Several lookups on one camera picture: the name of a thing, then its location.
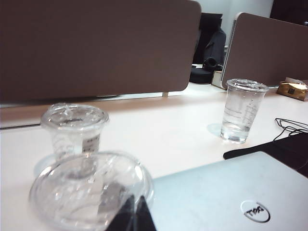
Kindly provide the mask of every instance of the plastic lid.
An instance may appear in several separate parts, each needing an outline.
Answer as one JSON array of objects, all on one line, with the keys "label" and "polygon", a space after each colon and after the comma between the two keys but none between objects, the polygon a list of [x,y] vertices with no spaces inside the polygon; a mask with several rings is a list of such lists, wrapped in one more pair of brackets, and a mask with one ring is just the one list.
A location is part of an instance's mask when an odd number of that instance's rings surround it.
[{"label": "plastic lid", "polygon": [[227,81],[227,85],[228,87],[231,86],[236,89],[245,91],[260,92],[260,93],[266,93],[269,91],[269,88],[263,83],[258,83],[256,81],[248,79],[241,79],[241,78],[229,79]]},{"label": "plastic lid", "polygon": [[152,178],[134,157],[115,152],[68,158],[45,168],[29,200],[45,222],[66,230],[108,227],[124,202],[143,195],[151,205]]},{"label": "plastic lid", "polygon": [[51,129],[81,131],[99,128],[108,119],[108,114],[97,107],[57,103],[44,113],[41,125]]}]

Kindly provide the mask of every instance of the white desk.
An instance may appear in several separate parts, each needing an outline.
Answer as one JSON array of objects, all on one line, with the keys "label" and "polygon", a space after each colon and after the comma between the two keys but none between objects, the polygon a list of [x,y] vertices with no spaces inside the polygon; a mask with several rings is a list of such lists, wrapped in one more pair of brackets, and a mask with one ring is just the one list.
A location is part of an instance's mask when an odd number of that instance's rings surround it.
[{"label": "white desk", "polygon": [[[129,152],[157,178],[220,161],[229,150],[273,140],[281,132],[275,124],[276,117],[307,122],[308,103],[271,90],[261,104],[246,143],[225,142],[208,130],[221,123],[224,110],[226,93],[215,91],[91,102],[110,115],[110,123],[102,131],[100,150]],[[38,120],[42,108],[36,108],[34,121]],[[35,179],[34,167],[38,170],[38,162],[51,153],[49,135],[40,127],[1,131],[3,230],[46,230],[28,210],[27,197]]]},{"label": "white desk", "polygon": [[[216,92],[224,92],[224,90],[213,87],[208,84],[195,84],[189,83],[188,87],[183,91],[173,91],[169,92],[169,96],[202,96],[209,95]],[[144,99],[144,98],[155,98],[162,97],[162,93],[143,93],[143,94],[129,94],[129,95],[118,95],[110,98],[99,98],[93,97],[93,99],[89,102],[78,102],[85,104],[101,105],[99,102],[102,101],[118,101],[118,100],[127,100],[127,99]],[[50,104],[46,105],[25,105],[24,103],[15,103],[15,104],[1,104],[1,120],[0,125],[1,128],[11,128],[16,126],[24,126],[24,125],[33,125],[39,124],[39,120],[41,115],[47,110]]]}]

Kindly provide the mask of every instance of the gold box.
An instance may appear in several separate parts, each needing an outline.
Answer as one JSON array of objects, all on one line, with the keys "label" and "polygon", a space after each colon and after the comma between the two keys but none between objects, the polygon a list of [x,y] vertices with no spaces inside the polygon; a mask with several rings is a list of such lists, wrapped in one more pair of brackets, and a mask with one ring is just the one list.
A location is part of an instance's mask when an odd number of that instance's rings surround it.
[{"label": "gold box", "polygon": [[298,100],[308,100],[308,81],[286,78],[285,82],[280,82],[277,93]]}]

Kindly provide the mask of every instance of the office chair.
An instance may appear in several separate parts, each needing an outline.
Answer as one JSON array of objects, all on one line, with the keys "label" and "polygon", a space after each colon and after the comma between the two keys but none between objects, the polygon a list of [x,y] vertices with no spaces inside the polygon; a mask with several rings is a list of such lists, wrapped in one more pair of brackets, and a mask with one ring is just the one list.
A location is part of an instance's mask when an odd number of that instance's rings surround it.
[{"label": "office chair", "polygon": [[222,14],[202,13],[199,24],[199,38],[193,57],[193,64],[202,64],[202,68],[192,67],[190,82],[211,83],[214,71],[222,70],[226,34],[220,28]]}]

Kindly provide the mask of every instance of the plastic cup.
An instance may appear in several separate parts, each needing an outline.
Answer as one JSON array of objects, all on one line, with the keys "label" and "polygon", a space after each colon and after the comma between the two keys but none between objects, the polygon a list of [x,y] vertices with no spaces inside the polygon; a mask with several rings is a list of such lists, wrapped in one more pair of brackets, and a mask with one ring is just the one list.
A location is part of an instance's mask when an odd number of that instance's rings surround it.
[{"label": "plastic cup", "polygon": [[220,136],[225,140],[244,143],[269,88],[248,79],[230,79]]},{"label": "plastic cup", "polygon": [[41,126],[50,132],[59,161],[98,152],[101,130],[108,119],[108,114],[96,107],[57,103],[44,113]]},{"label": "plastic cup", "polygon": [[29,201],[35,214],[60,230],[103,231],[125,201],[144,196],[151,206],[151,175],[135,157],[119,152],[73,156],[46,167]]}]

